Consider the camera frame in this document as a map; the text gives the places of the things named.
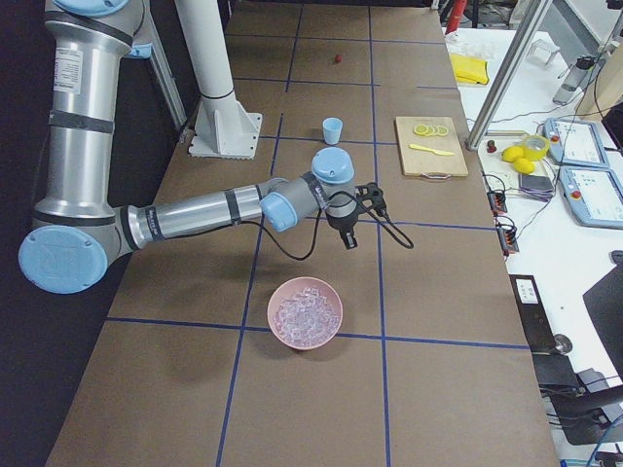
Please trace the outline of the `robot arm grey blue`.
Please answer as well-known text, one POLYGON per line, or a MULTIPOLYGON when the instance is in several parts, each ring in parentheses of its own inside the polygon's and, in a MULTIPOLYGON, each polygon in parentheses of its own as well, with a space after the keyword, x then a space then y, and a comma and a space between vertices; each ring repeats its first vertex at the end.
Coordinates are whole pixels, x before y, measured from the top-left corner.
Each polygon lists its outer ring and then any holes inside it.
POLYGON ((186 107, 170 76, 148 1, 49 1, 44 23, 55 39, 53 104, 49 114, 47 189, 33 208, 32 228, 18 250, 22 274, 60 295, 83 292, 127 254, 150 243, 207 234, 267 218, 276 231, 309 214, 325 215, 346 248, 357 242, 360 214, 354 168, 335 143, 318 152, 305 174, 186 198, 154 201, 153 169, 129 201, 130 147, 116 128, 126 58, 152 63, 171 117, 186 124, 186 107))

